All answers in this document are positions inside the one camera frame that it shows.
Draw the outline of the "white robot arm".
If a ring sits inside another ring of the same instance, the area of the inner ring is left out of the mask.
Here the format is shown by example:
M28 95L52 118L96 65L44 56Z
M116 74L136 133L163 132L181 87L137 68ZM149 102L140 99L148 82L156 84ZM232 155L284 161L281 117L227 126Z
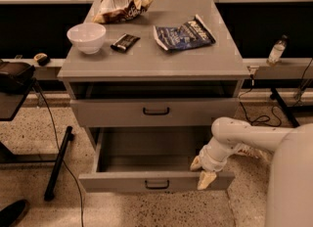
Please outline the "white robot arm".
M211 125L212 137L190 169L201 172L206 189L227 158L249 146L274 154L267 192L265 227L313 227L313 124L296 128L252 126L230 117Z

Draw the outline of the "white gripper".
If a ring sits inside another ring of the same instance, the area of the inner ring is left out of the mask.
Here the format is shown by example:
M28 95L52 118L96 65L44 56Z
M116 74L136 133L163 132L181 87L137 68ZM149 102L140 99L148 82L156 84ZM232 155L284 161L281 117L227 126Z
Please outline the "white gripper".
M193 159L190 170L204 169L200 174L198 189L205 190L216 179L215 172L221 171L227 163L227 159L235 152L234 146L220 143L209 143L202 147L199 156Z

